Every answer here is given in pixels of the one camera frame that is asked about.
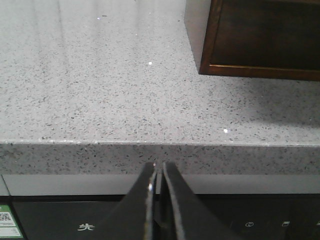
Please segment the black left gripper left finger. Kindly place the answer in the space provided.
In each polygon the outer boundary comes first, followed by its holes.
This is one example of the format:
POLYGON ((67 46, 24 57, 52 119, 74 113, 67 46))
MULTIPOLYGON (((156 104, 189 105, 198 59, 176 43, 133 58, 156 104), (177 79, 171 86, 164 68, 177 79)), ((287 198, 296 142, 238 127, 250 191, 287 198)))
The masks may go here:
POLYGON ((128 194, 104 217, 90 240, 153 240, 157 171, 147 162, 128 194))

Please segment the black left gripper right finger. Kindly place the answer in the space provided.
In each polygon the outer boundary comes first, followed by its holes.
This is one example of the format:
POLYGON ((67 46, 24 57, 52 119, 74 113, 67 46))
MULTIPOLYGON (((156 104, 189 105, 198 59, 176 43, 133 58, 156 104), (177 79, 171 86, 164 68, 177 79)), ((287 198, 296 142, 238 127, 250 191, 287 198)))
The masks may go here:
POLYGON ((173 162, 165 162, 162 167, 161 238, 163 240, 241 239, 206 208, 173 162))

